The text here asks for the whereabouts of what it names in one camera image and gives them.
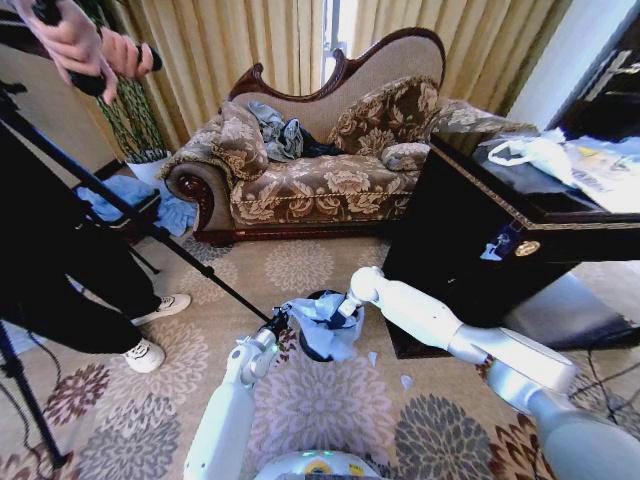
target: tripod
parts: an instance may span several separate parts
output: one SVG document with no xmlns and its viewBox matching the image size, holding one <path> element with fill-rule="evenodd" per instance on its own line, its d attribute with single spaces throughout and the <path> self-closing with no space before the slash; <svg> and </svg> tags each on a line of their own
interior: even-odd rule
<svg viewBox="0 0 640 480">
<path fill-rule="evenodd" d="M 242 295 L 231 288 L 227 283 L 220 279 L 212 267 L 203 265 L 193 255 L 187 252 L 184 248 L 171 240 L 168 232 L 162 230 L 141 215 L 135 208 L 130 206 L 126 201 L 121 199 L 117 194 L 104 185 L 95 175 L 86 170 L 73 158 L 67 155 L 64 151 L 53 144 L 45 135 L 39 132 L 31 123 L 25 120 L 20 114 L 18 114 L 17 105 L 13 102 L 9 94 L 16 94 L 25 91 L 24 88 L 7 84 L 0 84 L 0 138 L 5 135 L 13 135 L 13 133 L 7 128 L 11 127 L 17 131 L 20 135 L 26 138 L 29 142 L 35 145 L 44 154 L 53 159 L 61 167 L 69 171 L 87 187 L 93 190 L 95 193 L 101 195 L 109 203 L 118 208 L 126 217 L 130 218 L 147 234 L 163 243 L 176 255 L 186 261 L 189 265 L 198 270 L 206 278 L 217 284 L 225 292 L 235 298 L 242 305 L 247 307 L 251 312 L 257 315 L 264 322 L 270 322 L 268 316 L 262 313 L 257 307 L 246 300 Z M 5 364 L 2 369 L 9 378 L 13 378 L 18 388 L 24 397 L 25 403 L 34 418 L 38 430 L 42 436 L 49 455 L 51 457 L 51 463 L 54 467 L 60 468 L 67 461 L 67 457 L 63 456 L 53 439 L 51 431 L 47 426 L 42 412 L 38 406 L 38 403 L 31 391 L 29 383 L 24 375 L 24 367 L 20 359 L 16 356 L 11 341 L 7 335 L 2 322 L 0 322 L 0 351 Z"/>
</svg>

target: black pants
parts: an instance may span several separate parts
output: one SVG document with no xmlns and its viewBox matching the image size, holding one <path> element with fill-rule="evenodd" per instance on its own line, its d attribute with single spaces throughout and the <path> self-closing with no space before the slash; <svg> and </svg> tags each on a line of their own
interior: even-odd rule
<svg viewBox="0 0 640 480">
<path fill-rule="evenodd" d="M 121 238 L 83 223 L 75 195 L 1 123 L 0 139 L 10 152 L 0 179 L 0 316 L 82 352 L 126 352 L 142 338 L 130 319 L 160 305 L 151 281 Z M 87 299 L 67 275 L 119 311 Z"/>
<path fill-rule="evenodd" d="M 160 305 L 151 281 L 123 241 L 106 229 L 85 224 L 69 232 L 66 242 L 48 252 L 55 258 L 36 260 L 37 271 L 13 279 L 15 302 L 6 319 L 82 352 L 126 352 L 142 338 L 130 319 Z M 119 312 L 86 298 L 66 275 Z"/>
</svg>

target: dark wooden cabinet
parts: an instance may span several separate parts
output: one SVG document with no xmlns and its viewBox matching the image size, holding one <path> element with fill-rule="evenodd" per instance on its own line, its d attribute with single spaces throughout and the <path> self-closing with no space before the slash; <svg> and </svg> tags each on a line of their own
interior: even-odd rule
<svg viewBox="0 0 640 480">
<path fill-rule="evenodd" d="M 490 327 L 581 261 L 640 258 L 640 215 L 608 213 L 576 192 L 522 194 L 487 170 L 486 152 L 475 148 L 480 140 L 432 139 L 393 235 L 387 278 Z M 485 252 L 494 260 L 483 259 Z"/>
</svg>

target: person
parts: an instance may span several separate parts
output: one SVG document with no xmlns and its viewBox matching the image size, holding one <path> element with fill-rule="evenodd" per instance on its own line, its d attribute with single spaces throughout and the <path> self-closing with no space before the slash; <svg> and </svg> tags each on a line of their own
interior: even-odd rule
<svg viewBox="0 0 640 480">
<path fill-rule="evenodd" d="M 67 70 L 107 79 L 103 98 L 111 103 L 117 77 L 141 77 L 151 70 L 149 47 L 103 28 L 101 35 L 71 0 L 56 2 L 62 20 L 47 26 L 31 10 L 33 0 L 14 0 L 13 7 L 42 42 L 63 80 Z M 162 364 L 165 353 L 145 339 L 138 326 L 187 308 L 185 294 L 159 297 L 124 240 L 87 217 L 85 205 L 0 122 L 3 162 L 4 225 L 1 240 L 1 316 L 38 335 L 86 353 L 122 354 L 137 372 Z M 25 180 L 26 186 L 16 183 Z M 81 294 L 69 278 L 113 308 Z"/>
</svg>

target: white plastic bag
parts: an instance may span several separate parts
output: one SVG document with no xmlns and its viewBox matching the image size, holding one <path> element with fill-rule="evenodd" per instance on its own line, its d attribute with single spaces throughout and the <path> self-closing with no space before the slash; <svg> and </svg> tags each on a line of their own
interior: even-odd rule
<svg viewBox="0 0 640 480">
<path fill-rule="evenodd" d="M 494 147 L 489 152 L 488 159 L 505 167 L 531 163 L 537 169 L 557 178 L 565 185 L 576 187 L 571 159 L 560 145 L 564 141 L 564 134 L 559 128 L 544 132 L 538 137 L 512 137 Z M 511 155 L 519 155 L 519 157 L 512 159 L 500 157 L 498 153 L 506 148 L 509 149 Z"/>
</svg>

